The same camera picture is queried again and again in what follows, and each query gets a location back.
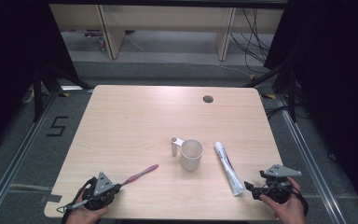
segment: wooden table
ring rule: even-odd
[[[205,103],[204,96],[213,97]],[[171,138],[204,146],[200,168],[185,171]],[[98,86],[69,149],[49,202],[48,217],[103,171],[113,182],[158,164],[124,186],[104,216],[116,219],[265,220],[272,210],[250,191],[233,197],[214,150],[220,141],[239,178],[260,187],[259,170],[282,164],[264,108],[254,89],[166,86]]]

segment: white tube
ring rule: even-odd
[[[234,168],[232,168],[232,165],[229,162],[227,153],[223,148],[222,143],[216,142],[214,144],[214,149],[216,149],[217,155],[220,157],[220,160],[222,161],[223,166],[225,167],[228,182],[232,189],[232,194],[234,195],[234,197],[240,195],[245,191],[245,188],[243,187],[237,175],[235,174]]]

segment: person's hand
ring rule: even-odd
[[[293,191],[296,193],[300,190],[300,186],[297,182],[291,178],[287,177],[290,183],[293,185]],[[272,218],[279,218],[284,224],[305,224],[304,216],[304,207],[301,201],[296,197],[296,195],[291,194],[289,200],[286,203],[276,203],[267,195],[260,195],[261,201],[266,203],[269,207],[274,210]]]
[[[83,198],[83,192],[77,198],[77,203],[81,202],[81,199]],[[68,219],[66,220],[66,224],[95,224],[106,213],[107,206],[99,210],[91,211],[82,205],[71,212]]]

